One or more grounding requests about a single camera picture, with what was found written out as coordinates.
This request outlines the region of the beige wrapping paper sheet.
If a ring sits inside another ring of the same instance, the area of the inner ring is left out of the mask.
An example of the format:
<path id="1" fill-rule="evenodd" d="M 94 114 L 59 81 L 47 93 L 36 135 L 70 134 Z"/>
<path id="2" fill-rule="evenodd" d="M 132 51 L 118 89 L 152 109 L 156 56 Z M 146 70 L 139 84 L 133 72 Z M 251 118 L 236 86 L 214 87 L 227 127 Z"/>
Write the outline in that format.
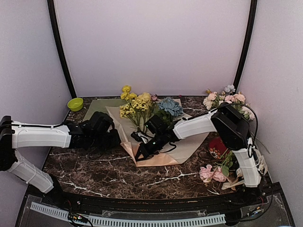
<path id="1" fill-rule="evenodd" d="M 204 142 L 208 133 L 191 136 L 185 140 L 176 142 L 177 147 L 171 151 L 166 152 L 172 146 L 169 144 L 165 145 L 161 153 L 154 155 L 153 157 L 143 160 L 136 161 L 135 155 L 139 148 L 139 142 L 131 137 L 131 133 L 136 131 L 135 125 L 128 118 L 120 117 L 119 107 L 106 107 L 109 116 L 114 120 L 115 129 L 117 129 L 121 146 L 129 154 L 137 167 L 148 167 L 148 166 L 170 166 L 178 165 L 187 161 L 193 153 L 200 147 Z"/>

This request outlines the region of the small yellow blossom sprig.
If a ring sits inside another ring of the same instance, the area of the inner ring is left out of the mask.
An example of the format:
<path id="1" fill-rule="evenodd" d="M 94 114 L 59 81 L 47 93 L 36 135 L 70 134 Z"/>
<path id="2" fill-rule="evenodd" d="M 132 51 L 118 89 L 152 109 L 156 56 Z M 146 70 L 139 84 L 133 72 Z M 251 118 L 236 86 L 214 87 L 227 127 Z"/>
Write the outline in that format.
<path id="1" fill-rule="evenodd" d="M 149 108 L 150 105 L 146 100 L 137 97 L 120 106 L 119 115 L 121 118 L 129 119 L 137 128 L 140 128 Z"/>

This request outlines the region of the pale yellow flower stem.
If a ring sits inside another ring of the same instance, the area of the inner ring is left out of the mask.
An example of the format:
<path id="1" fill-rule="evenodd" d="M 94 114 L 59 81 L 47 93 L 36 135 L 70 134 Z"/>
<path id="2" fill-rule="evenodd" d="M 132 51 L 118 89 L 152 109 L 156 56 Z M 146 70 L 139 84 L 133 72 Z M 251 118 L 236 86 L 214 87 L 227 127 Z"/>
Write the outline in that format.
<path id="1" fill-rule="evenodd" d="M 139 113 L 140 130 L 146 132 L 145 123 L 152 115 L 152 99 L 150 93 L 142 93 L 136 99 L 138 106 L 136 107 Z"/>

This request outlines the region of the blue fake flower stem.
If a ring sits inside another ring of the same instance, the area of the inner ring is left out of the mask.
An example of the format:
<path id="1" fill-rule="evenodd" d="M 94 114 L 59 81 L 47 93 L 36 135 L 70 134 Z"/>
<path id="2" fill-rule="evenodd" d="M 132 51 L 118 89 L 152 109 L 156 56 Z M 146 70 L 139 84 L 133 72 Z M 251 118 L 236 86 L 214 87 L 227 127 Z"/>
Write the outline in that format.
<path id="1" fill-rule="evenodd" d="M 183 107 L 170 97 L 166 97 L 157 103 L 155 115 L 160 117 L 167 125 L 184 114 Z"/>

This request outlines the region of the dusty pink rose stem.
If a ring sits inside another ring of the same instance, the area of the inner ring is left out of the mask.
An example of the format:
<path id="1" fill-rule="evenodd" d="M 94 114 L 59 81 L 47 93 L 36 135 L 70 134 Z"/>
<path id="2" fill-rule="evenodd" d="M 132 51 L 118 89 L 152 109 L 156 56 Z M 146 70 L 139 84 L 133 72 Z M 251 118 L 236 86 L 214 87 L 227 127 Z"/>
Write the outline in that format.
<path id="1" fill-rule="evenodd" d="M 158 101 L 158 97 L 156 94 L 151 95 L 151 109 L 152 111 L 155 109 L 156 105 L 157 105 L 157 101 Z"/>

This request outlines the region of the bright yellow flower stem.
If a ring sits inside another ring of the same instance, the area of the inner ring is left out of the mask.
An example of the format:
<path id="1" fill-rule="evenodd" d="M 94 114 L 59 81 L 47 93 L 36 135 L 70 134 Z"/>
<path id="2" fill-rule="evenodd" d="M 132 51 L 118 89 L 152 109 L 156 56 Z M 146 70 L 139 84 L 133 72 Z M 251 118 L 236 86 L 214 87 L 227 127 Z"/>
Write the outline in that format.
<path id="1" fill-rule="evenodd" d="M 122 88 L 120 98 L 126 101 L 126 104 L 120 106 L 120 117 L 128 118 L 136 127 L 139 127 L 139 113 L 136 109 L 138 106 L 137 94 L 131 93 L 131 87 L 126 85 Z"/>

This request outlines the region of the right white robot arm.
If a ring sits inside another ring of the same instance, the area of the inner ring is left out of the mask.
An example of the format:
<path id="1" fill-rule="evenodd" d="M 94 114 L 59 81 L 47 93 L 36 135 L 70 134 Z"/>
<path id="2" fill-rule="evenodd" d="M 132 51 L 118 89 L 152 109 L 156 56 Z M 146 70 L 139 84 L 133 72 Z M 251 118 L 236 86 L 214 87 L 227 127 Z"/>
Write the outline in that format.
<path id="1" fill-rule="evenodd" d="M 148 142 L 142 142 L 135 155 L 136 161 L 150 158 L 162 150 L 166 144 L 184 140 L 203 133 L 217 132 L 223 144 L 235 155 L 243 173 L 244 185 L 249 189 L 242 194 L 242 202 L 252 205 L 260 197 L 258 185 L 261 175 L 254 151 L 254 137 L 250 133 L 250 124 L 235 108 L 234 104 L 223 102 L 208 113 L 176 120 L 167 125 L 160 117 L 153 116 L 146 123 L 147 129 L 154 135 Z"/>

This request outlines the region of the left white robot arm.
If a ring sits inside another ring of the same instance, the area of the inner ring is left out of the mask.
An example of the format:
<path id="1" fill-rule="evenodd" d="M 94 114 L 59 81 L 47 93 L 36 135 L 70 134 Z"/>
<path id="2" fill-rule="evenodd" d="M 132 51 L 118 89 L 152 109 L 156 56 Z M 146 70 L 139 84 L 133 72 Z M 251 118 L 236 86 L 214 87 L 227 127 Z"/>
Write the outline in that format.
<path id="1" fill-rule="evenodd" d="M 21 123 L 4 116 L 0 122 L 0 169 L 48 194 L 56 206 L 63 206 L 67 196 L 61 192 L 56 178 L 36 168 L 18 152 L 18 148 L 99 148 L 106 151 L 120 143 L 113 119 L 102 112 L 95 112 L 81 123 L 65 121 L 58 125 Z"/>

